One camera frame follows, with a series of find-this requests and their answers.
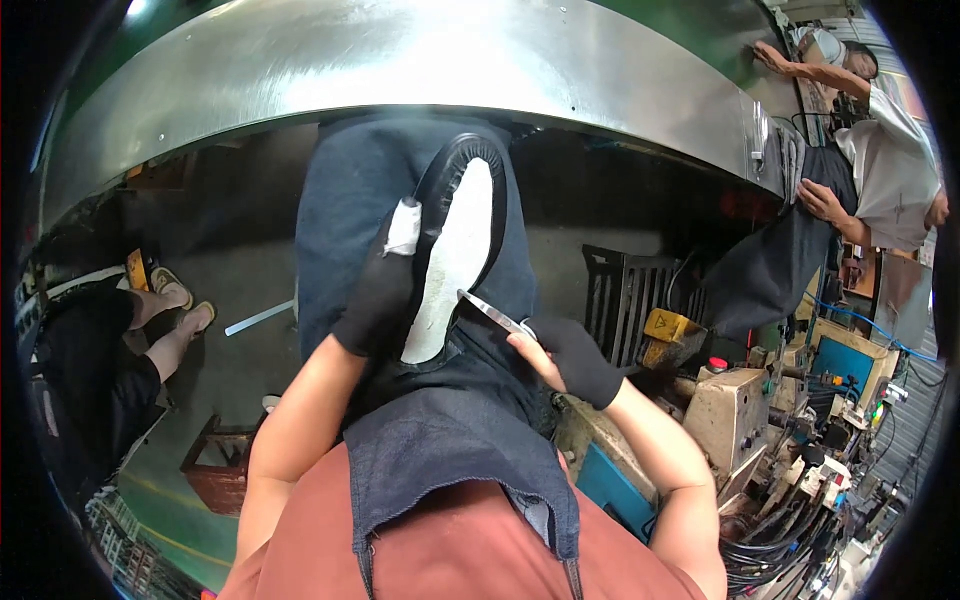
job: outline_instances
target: wooden stool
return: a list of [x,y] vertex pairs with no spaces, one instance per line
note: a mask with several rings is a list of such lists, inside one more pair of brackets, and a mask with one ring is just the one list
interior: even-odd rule
[[[267,418],[264,412],[251,429],[246,425],[218,428],[220,415],[213,415],[204,425],[197,440],[180,464],[180,472],[190,487],[217,515],[239,516],[247,495],[247,467],[253,448],[253,437]],[[209,444],[214,444],[226,463],[223,466],[198,465],[197,460]]]

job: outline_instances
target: sandal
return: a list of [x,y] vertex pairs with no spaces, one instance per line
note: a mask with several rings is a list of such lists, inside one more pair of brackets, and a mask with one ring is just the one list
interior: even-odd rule
[[193,308],[193,293],[190,292],[190,290],[187,289],[185,285],[183,285],[182,281],[177,279],[177,276],[175,276],[173,271],[171,271],[170,269],[167,269],[166,267],[157,267],[156,269],[154,269],[154,271],[150,273],[150,283],[154,286],[154,292],[156,292],[157,294],[162,294],[163,290],[168,285],[170,285],[171,283],[176,283],[178,286],[183,288],[183,290],[186,292],[186,297],[187,297],[186,304],[184,304],[180,308],[182,308],[183,310],[190,310],[191,308]]
[[189,315],[190,313],[196,310],[201,310],[201,309],[206,309],[210,312],[210,321],[206,325],[204,325],[203,329],[201,329],[200,331],[194,332],[194,334],[190,336],[190,341],[196,340],[197,338],[200,337],[202,333],[210,329],[210,326],[213,324],[214,320],[217,318],[217,309],[213,307],[213,303],[210,302],[210,300],[204,300],[203,302],[197,304],[197,306],[193,310],[189,310],[189,311],[184,310],[180,312],[180,314],[177,316],[176,326],[179,327],[180,324],[183,323],[183,320],[186,319],[187,315]]

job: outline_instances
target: fluorescent light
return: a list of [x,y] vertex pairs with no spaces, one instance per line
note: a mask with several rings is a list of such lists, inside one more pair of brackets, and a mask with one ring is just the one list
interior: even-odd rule
[[137,16],[147,8],[147,0],[133,0],[127,8],[127,16]]

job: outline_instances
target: hand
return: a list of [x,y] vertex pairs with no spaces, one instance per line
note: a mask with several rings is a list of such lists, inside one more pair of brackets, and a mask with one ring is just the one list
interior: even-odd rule
[[570,392],[597,410],[610,405],[623,384],[623,374],[607,362],[582,325],[554,317],[532,317],[524,324],[533,329],[537,340],[512,333],[507,342],[547,385]]
[[367,261],[332,333],[351,354],[370,356],[390,341],[413,296],[413,256],[384,254],[383,247],[394,213],[387,215],[373,238]]
[[800,185],[797,186],[797,195],[800,196],[800,200],[803,201],[810,214],[821,221],[839,226],[844,219],[850,216],[840,205],[840,200],[833,194],[833,190],[820,183],[802,180]]
[[794,76],[793,62],[785,59],[783,55],[770,44],[762,41],[755,43],[754,55],[774,73],[786,75],[787,77]]

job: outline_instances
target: scissors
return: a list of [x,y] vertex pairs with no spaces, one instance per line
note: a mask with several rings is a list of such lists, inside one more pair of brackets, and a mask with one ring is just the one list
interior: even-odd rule
[[534,340],[537,339],[537,334],[534,333],[534,330],[525,324],[527,321],[526,319],[520,323],[517,323],[507,315],[480,300],[470,292],[466,290],[457,290],[457,300],[462,298],[469,300],[471,304],[480,309],[480,312],[490,317],[491,321],[506,329],[508,333],[523,333],[529,335]]

